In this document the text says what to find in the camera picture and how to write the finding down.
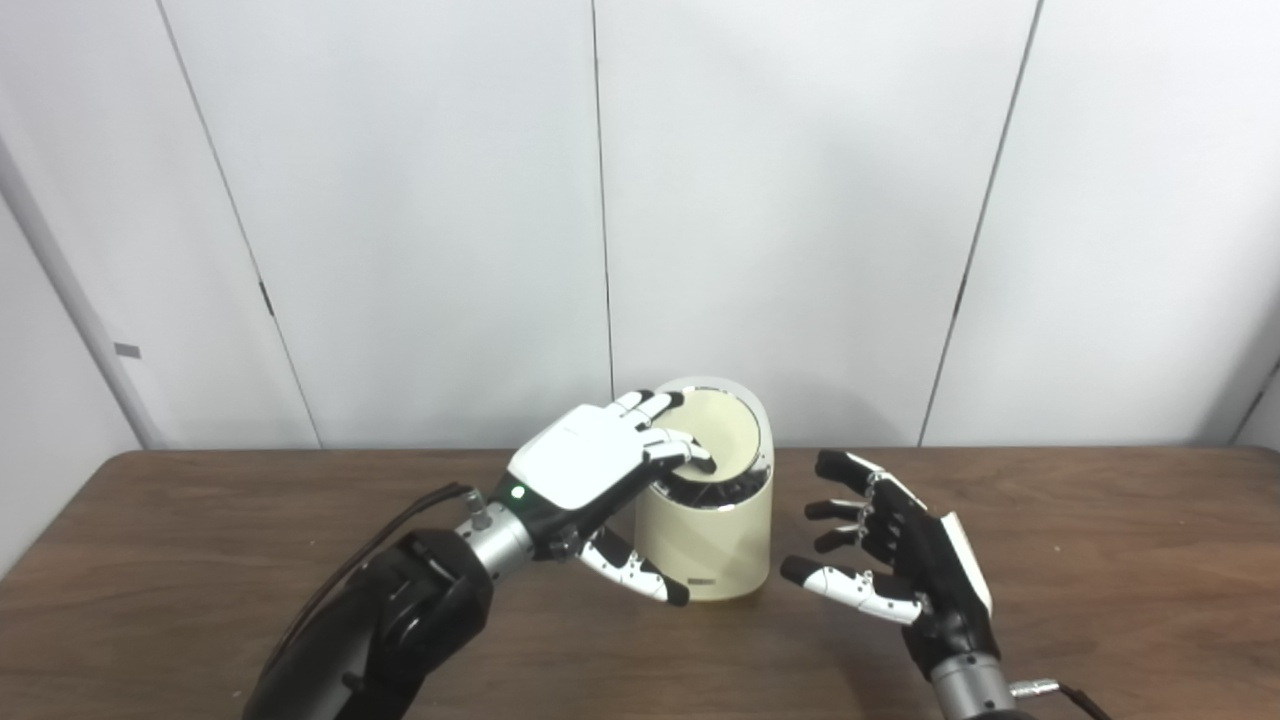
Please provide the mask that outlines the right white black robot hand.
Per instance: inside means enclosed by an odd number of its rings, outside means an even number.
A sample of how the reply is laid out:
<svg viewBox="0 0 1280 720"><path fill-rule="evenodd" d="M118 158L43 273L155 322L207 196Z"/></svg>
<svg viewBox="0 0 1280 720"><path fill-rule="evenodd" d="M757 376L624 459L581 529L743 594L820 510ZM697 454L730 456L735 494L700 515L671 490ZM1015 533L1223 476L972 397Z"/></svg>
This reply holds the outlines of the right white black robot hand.
<svg viewBox="0 0 1280 720"><path fill-rule="evenodd" d="M806 505L806 519L842 523L815 538L814 550L859 548L887 569L859 570L791 555L782 561L781 575L899 625L924 678L952 659L998 659L992 596L957 514L934 515L891 471L849 451L820 450L815 474L858 498Z"/></svg>

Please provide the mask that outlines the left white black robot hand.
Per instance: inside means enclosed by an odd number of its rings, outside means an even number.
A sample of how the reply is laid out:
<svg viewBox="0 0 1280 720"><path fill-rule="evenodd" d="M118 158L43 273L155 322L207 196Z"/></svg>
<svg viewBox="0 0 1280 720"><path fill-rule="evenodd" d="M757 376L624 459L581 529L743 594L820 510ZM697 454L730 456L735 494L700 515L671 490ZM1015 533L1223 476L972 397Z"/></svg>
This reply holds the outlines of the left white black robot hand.
<svg viewBox="0 0 1280 720"><path fill-rule="evenodd" d="M643 557L607 523L678 468L713 473L710 451L684 430L657 427L684 405L678 391L632 391L604 406L579 405L520 447L494 501L521 525L534 562L577 559L641 596L684 607L689 588Z"/></svg>

